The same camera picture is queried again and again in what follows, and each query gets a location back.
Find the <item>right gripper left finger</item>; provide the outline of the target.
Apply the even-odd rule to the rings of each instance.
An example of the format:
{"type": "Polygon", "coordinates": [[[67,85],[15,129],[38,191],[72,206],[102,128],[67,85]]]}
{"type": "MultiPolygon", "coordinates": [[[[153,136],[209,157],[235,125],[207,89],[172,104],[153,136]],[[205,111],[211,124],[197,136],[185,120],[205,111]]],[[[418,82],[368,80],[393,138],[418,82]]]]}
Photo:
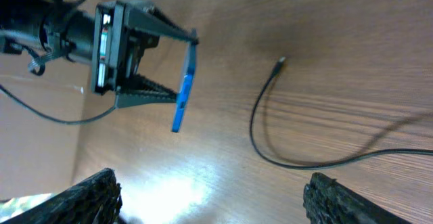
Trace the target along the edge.
{"type": "Polygon", "coordinates": [[[104,168],[5,224],[117,223],[121,186],[113,169],[104,168]]]}

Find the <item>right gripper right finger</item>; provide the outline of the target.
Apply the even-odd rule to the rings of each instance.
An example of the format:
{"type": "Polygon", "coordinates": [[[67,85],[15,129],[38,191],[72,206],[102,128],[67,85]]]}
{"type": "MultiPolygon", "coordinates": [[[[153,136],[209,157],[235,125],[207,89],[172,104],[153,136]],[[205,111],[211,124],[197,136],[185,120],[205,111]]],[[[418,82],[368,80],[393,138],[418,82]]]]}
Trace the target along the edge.
{"type": "Polygon", "coordinates": [[[323,173],[313,173],[305,185],[303,207],[311,223],[409,224],[323,173]]]}

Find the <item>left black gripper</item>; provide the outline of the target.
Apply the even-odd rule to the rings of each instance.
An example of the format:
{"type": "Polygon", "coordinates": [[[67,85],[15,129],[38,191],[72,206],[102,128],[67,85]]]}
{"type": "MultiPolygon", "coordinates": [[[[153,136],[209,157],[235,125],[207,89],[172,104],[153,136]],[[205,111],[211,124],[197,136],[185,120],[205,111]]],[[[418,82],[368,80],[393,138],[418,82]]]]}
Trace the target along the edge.
{"type": "Polygon", "coordinates": [[[199,43],[192,31],[176,25],[151,1],[117,0],[98,4],[91,91],[99,95],[116,91],[116,108],[175,103],[175,91],[136,74],[144,51],[157,47],[161,36],[193,45],[199,43]]]}

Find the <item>blue Galaxy smartphone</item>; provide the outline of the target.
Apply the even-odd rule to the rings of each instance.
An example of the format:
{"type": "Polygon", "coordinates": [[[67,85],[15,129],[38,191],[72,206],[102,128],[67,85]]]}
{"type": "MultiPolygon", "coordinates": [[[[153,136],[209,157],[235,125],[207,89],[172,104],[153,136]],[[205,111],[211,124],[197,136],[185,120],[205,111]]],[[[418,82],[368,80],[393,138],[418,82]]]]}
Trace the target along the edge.
{"type": "Polygon", "coordinates": [[[189,44],[185,54],[183,72],[181,76],[179,92],[177,94],[176,110],[172,125],[172,132],[174,133],[179,132],[183,122],[183,117],[186,111],[187,103],[189,101],[189,96],[196,73],[196,60],[196,45],[189,44]]]}

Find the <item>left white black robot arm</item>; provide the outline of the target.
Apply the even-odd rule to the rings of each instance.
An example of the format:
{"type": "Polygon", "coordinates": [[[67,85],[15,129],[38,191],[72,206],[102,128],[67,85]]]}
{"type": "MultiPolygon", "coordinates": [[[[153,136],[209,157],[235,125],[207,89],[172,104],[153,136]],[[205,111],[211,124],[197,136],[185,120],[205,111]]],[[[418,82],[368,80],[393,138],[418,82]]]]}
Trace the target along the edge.
{"type": "Polygon", "coordinates": [[[65,58],[91,67],[91,90],[112,91],[116,107],[176,103],[184,108],[192,86],[195,31],[173,23],[148,0],[114,0],[97,5],[90,16],[81,0],[1,0],[1,51],[32,56],[28,70],[44,73],[52,60],[65,58]],[[161,37],[187,43],[181,87],[173,91],[138,73],[146,49],[157,47],[161,37]]]}

